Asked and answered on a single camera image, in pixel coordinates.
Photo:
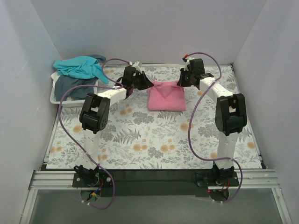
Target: gray cloth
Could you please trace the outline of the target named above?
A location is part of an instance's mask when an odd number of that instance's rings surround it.
[[[60,76],[55,83],[54,94],[57,101],[60,101],[62,96],[68,91],[70,88],[77,85],[95,85],[95,82],[98,78],[90,78],[90,79],[79,79],[72,78],[69,76]],[[66,101],[67,97],[70,96],[73,100],[85,99],[88,93],[94,93],[93,87],[80,87],[74,89],[64,98]]]
[[[106,58],[102,55],[93,54],[93,55],[86,55],[86,56],[93,57],[93,58],[97,59],[98,63],[104,63],[106,61]]]

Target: teal cloth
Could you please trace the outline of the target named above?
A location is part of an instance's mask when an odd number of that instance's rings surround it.
[[[90,79],[97,77],[104,84],[108,79],[103,75],[102,68],[97,64],[98,60],[89,56],[80,56],[68,60],[56,60],[53,67],[59,75],[72,78]]]

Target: folded pink cloth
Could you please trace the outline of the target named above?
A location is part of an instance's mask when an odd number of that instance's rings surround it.
[[[185,111],[184,89],[178,82],[157,82],[147,89],[150,111]]]

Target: floral pattern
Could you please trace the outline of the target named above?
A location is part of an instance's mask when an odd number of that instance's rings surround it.
[[[230,66],[222,66],[220,84],[237,93]],[[179,67],[145,68],[149,80],[176,81]],[[122,76],[124,68],[107,69],[114,80]],[[216,67],[206,72],[218,76]],[[196,169],[211,168],[212,163],[197,159],[189,149],[188,127],[193,108],[202,95],[195,87],[185,88],[186,111],[148,111],[146,91],[134,93],[110,107],[109,121],[101,131],[99,164],[109,169]],[[199,104],[191,126],[195,152],[205,158],[215,158],[218,130],[214,124],[216,104],[208,96]],[[62,109],[62,121],[71,135],[83,144],[83,130],[79,122],[81,107]],[[72,169],[79,165],[82,150],[66,135],[58,123],[47,168]],[[249,126],[244,127],[236,144],[235,159],[243,168],[261,168],[261,163]]]

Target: white wall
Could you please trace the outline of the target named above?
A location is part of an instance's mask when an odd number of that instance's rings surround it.
[[[98,53],[183,63],[194,51],[235,60],[266,0],[31,0],[62,58]]]
[[[278,174],[293,223],[299,223],[298,24],[298,1],[268,0],[234,63],[262,157]]]
[[[19,223],[42,164],[56,108],[50,74],[59,54],[29,0],[0,0],[0,223]]]

